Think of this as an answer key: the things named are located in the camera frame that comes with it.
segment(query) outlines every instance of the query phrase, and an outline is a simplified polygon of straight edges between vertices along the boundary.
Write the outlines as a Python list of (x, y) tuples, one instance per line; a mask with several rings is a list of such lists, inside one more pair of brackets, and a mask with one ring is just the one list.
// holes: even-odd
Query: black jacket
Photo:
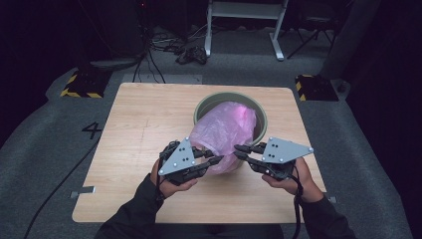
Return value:
[[(148, 174), (133, 198), (102, 225), (96, 239), (153, 238), (155, 216), (162, 205), (162, 201), (156, 198), (155, 185)], [(355, 238), (347, 219), (335, 211), (328, 199), (314, 203), (301, 202), (300, 205), (311, 238)]]

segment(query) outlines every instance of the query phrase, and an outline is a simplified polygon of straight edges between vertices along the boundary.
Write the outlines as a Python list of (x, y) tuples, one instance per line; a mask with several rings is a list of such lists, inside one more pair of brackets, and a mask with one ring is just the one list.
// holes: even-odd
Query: human hand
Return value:
[[(158, 162), (159, 162), (159, 159), (155, 162), (154, 166), (152, 167), (151, 175), (149, 176), (149, 178), (151, 179), (152, 183), (154, 183), (154, 185), (156, 185), (156, 182), (157, 182)], [(194, 178), (192, 180), (189, 180), (185, 183), (182, 183), (176, 186), (173, 183), (165, 180), (164, 177), (159, 176), (159, 189), (164, 195), (164, 197), (168, 198), (178, 191), (189, 190), (197, 182), (198, 182), (198, 179)]]
[[(323, 198), (323, 194), (320, 189), (315, 184), (312, 176), (310, 168), (308, 167), (307, 163), (305, 162), (303, 157), (299, 157), (296, 159), (296, 169), (293, 172), (293, 176), (298, 178), (301, 182), (302, 187), (304, 188), (304, 194), (302, 195), (302, 201), (304, 202), (316, 202), (320, 201)], [(283, 188), (287, 192), (295, 195), (298, 190), (298, 184), (291, 180), (285, 179), (282, 181), (278, 181), (277, 179), (264, 174), (262, 176), (263, 180), (268, 182), (270, 186), (276, 188)]]

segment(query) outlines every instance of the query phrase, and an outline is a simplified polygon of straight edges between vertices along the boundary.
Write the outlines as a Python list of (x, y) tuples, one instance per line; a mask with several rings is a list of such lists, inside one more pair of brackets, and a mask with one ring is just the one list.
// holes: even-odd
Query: green bucket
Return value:
[(257, 124), (254, 128), (254, 138), (251, 145), (258, 144), (267, 131), (267, 115), (265, 114), (264, 109), (261, 107), (261, 105), (258, 104), (258, 102), (246, 95), (236, 92), (220, 92), (204, 98), (198, 104), (198, 106), (196, 106), (195, 113), (193, 114), (193, 122), (196, 124), (209, 111), (224, 102), (240, 103), (249, 107), (250, 109), (255, 110)]

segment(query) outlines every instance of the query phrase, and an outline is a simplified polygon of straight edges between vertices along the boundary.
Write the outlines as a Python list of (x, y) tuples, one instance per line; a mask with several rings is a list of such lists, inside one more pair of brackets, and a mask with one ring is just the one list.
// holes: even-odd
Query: plastic bag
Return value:
[(216, 156), (224, 155), (206, 174), (230, 172), (240, 166), (234, 145), (251, 143), (256, 123), (255, 110), (235, 102), (218, 105), (196, 123), (189, 136), (192, 146), (205, 146)]

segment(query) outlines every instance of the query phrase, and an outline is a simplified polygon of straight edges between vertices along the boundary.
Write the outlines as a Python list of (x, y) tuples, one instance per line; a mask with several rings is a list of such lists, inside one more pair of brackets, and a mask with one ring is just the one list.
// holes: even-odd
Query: table top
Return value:
[[(227, 91), (245, 94), (262, 106), (268, 118), (262, 141), (274, 136), (311, 146), (290, 89), (123, 83), (84, 182), (96, 191), (79, 196), (73, 219), (105, 222), (112, 217), (133, 197), (168, 143), (191, 133), (198, 103)], [(315, 156), (305, 160), (316, 185), (325, 191)], [(156, 222), (295, 223), (296, 217), (293, 195), (270, 187), (243, 163), (230, 173), (205, 175), (190, 190), (166, 199)]]

